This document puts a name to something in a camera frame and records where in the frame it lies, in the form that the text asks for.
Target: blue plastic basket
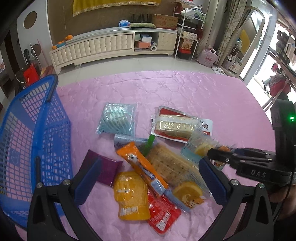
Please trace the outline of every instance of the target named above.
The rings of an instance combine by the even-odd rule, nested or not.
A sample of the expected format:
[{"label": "blue plastic basket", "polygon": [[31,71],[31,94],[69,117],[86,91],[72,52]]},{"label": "blue plastic basket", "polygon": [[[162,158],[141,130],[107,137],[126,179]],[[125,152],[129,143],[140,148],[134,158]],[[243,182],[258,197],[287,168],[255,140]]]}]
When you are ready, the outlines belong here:
[{"label": "blue plastic basket", "polygon": [[58,185],[73,177],[71,123],[57,83],[58,77],[49,75],[20,92],[0,129],[0,205],[23,228],[36,183]]}]

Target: orange snack package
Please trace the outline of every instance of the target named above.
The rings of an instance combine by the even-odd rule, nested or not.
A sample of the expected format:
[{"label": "orange snack package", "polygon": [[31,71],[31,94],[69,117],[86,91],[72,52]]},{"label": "orange snack package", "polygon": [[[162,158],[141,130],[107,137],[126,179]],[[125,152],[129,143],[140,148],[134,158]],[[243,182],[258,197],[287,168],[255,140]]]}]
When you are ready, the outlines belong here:
[{"label": "orange snack package", "polygon": [[157,199],[149,189],[148,200],[151,218],[147,222],[156,232],[164,234],[178,219],[182,211],[165,196]]},{"label": "orange snack package", "polygon": [[201,198],[203,196],[201,188],[191,181],[179,184],[173,190],[173,194],[189,208],[194,208],[205,201]]},{"label": "orange snack package", "polygon": [[115,178],[114,198],[119,203],[118,217],[122,220],[150,218],[148,187],[135,172],[121,172]]},{"label": "orange snack package", "polygon": [[123,157],[154,191],[157,197],[163,195],[168,188],[164,179],[156,172],[150,162],[137,149],[134,142],[131,142],[116,151]]}]

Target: white shelving rack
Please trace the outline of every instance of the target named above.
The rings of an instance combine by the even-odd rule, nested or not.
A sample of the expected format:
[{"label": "white shelving rack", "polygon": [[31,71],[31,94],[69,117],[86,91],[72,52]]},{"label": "white shelving rack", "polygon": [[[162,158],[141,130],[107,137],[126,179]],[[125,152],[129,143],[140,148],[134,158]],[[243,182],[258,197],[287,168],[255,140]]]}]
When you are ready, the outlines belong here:
[{"label": "white shelving rack", "polygon": [[192,28],[192,27],[189,27],[189,26],[184,25],[184,22],[185,22],[185,19],[186,19],[186,14],[188,13],[188,10],[191,10],[191,11],[196,12],[196,14],[202,16],[203,19],[200,19],[200,18],[197,18],[197,17],[194,18],[194,19],[196,19],[196,20],[202,22],[202,26],[201,26],[201,29],[202,29],[202,30],[203,30],[203,26],[204,26],[204,24],[205,24],[205,17],[206,17],[206,14],[200,12],[200,11],[198,10],[197,7],[191,7],[191,8],[185,8],[185,13],[184,13],[184,16],[183,16],[181,13],[175,13],[175,9],[176,9],[176,8],[174,8],[173,16],[174,16],[174,17],[180,17],[180,16],[183,17],[183,22],[182,22],[182,24],[177,23],[177,25],[181,27],[181,32],[180,32],[180,34],[178,33],[178,44],[177,44],[177,49],[176,49],[176,53],[175,53],[175,58],[177,57],[177,52],[178,52],[178,49],[179,49],[180,40],[181,40],[181,38],[183,38],[183,39],[190,39],[190,40],[193,40],[193,41],[196,42],[195,47],[194,47],[194,51],[193,51],[192,56],[191,56],[191,60],[192,60],[199,39],[196,40],[196,39],[191,39],[191,38],[185,38],[185,37],[182,36],[183,28],[196,30],[196,28]]}]

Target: pink box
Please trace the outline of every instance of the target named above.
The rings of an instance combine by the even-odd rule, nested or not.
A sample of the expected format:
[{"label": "pink box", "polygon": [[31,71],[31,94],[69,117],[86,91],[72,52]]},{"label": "pink box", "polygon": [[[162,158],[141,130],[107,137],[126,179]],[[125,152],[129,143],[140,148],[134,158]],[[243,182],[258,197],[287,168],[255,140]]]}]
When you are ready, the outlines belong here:
[{"label": "pink box", "polygon": [[135,45],[141,49],[149,49],[151,46],[151,42],[148,43],[148,42],[136,41]]}]

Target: brown wall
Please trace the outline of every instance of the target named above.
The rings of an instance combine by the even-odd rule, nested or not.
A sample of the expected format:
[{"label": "brown wall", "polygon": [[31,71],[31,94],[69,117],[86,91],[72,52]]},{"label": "brown wall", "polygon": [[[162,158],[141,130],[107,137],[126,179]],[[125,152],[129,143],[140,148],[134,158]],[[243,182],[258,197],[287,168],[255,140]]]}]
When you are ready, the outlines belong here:
[{"label": "brown wall", "polygon": [[172,15],[175,0],[162,0],[156,6],[116,6],[106,7],[81,13],[73,17],[73,0],[49,0],[48,22],[52,43],[63,40],[67,35],[73,36],[102,28],[117,27],[122,19],[129,20],[132,14],[136,19],[140,14],[157,13]]}]

